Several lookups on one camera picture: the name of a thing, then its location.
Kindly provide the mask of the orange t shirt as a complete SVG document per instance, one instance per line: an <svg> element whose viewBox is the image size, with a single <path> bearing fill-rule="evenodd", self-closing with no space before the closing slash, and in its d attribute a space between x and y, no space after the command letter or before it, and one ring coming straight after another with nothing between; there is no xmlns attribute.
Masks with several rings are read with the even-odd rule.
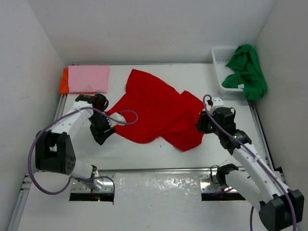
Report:
<svg viewBox="0 0 308 231"><path fill-rule="evenodd" d="M59 94L60 95L66 95L73 93L69 90L68 85L68 67L63 69L63 74L60 82L60 88L59 88ZM74 92L74 94L95 94L95 92Z"/></svg>

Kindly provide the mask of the green t shirt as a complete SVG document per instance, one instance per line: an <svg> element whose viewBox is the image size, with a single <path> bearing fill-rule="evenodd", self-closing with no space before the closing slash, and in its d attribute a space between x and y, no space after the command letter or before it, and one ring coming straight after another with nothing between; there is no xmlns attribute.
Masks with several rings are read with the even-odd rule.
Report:
<svg viewBox="0 0 308 231"><path fill-rule="evenodd" d="M237 89L243 85L244 97L255 101L262 99L267 92L267 84L262 73L257 52L252 45L239 46L226 67L234 71L226 77L222 86L228 89Z"/></svg>

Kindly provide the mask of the metal base plate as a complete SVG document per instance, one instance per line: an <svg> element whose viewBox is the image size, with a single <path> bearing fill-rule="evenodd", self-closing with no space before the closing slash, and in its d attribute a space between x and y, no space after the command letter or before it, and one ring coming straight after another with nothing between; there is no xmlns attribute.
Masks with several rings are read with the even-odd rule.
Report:
<svg viewBox="0 0 308 231"><path fill-rule="evenodd" d="M115 189L115 173L99 172L95 180L73 179L71 193L113 193Z"/></svg>
<svg viewBox="0 0 308 231"><path fill-rule="evenodd" d="M216 174L211 175L210 172L201 173L199 175L200 189L202 193L237 193L237 191L230 186L220 186L219 183L214 183Z"/></svg>

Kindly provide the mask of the pink t shirt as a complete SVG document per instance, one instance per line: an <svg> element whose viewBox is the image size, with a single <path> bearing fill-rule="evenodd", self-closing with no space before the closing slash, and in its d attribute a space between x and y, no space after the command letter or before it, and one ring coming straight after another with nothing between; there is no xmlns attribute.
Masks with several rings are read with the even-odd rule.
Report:
<svg viewBox="0 0 308 231"><path fill-rule="evenodd" d="M107 93L110 69L109 65L69 66L69 93Z"/></svg>

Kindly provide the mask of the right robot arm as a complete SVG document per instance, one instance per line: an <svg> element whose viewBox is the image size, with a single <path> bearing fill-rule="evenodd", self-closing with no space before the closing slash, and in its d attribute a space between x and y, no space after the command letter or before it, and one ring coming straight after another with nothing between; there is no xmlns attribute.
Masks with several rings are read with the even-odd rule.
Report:
<svg viewBox="0 0 308 231"><path fill-rule="evenodd" d="M258 212L263 226L269 231L281 231L303 219L304 196L300 190L291 190L257 154L248 135L237 129L235 110L217 107L213 112L202 110L196 123L197 130L218 136L221 146L245 169L234 164L217 169L220 186L235 189Z"/></svg>

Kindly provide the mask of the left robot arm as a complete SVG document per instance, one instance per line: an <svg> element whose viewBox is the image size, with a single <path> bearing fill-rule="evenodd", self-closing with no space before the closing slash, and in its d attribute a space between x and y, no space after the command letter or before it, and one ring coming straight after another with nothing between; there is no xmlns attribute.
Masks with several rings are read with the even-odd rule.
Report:
<svg viewBox="0 0 308 231"><path fill-rule="evenodd" d="M39 170L69 175L79 179L95 177L94 165L77 160L72 140L82 125L89 121L94 140L103 143L115 129L112 121L104 117L109 101L101 94L79 95L66 117L43 132L35 147L35 164Z"/></svg>

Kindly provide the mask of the white plastic bin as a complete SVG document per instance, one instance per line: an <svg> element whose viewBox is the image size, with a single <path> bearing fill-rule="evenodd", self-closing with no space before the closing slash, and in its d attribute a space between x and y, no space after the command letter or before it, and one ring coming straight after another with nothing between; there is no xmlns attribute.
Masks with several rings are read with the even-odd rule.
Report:
<svg viewBox="0 0 308 231"><path fill-rule="evenodd" d="M236 88L225 88L222 83L229 76L234 74L234 71L226 65L234 55L237 46L215 46L212 48L213 64L216 71L218 80L219 92L225 95L240 95L243 94L243 90Z"/></svg>

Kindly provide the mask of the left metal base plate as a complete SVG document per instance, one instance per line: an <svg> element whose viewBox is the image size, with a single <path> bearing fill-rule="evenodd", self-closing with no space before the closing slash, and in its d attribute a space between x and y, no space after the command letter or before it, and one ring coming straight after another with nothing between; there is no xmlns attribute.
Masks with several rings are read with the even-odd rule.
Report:
<svg viewBox="0 0 308 231"><path fill-rule="evenodd" d="M115 173L99 172L95 180L73 179L71 193L113 193L115 189Z"/></svg>

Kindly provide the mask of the red t shirt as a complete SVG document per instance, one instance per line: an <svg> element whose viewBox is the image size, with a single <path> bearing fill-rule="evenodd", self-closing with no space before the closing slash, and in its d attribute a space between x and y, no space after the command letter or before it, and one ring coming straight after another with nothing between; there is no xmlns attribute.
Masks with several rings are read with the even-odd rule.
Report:
<svg viewBox="0 0 308 231"><path fill-rule="evenodd" d="M126 93L108 114L120 112L133 125L116 126L116 133L136 143L149 143L162 137L185 152L199 146L203 134L196 122L203 103L188 91L178 93L161 79L133 69Z"/></svg>

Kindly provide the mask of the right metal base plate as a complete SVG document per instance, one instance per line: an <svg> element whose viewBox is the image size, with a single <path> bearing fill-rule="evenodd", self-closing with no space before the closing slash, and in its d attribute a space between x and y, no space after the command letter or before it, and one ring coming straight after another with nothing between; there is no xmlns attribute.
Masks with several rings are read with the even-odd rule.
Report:
<svg viewBox="0 0 308 231"><path fill-rule="evenodd" d="M201 173L199 175L200 189L202 193L237 193L237 191L230 186L220 186L219 183L214 183L216 174L211 175L210 172Z"/></svg>

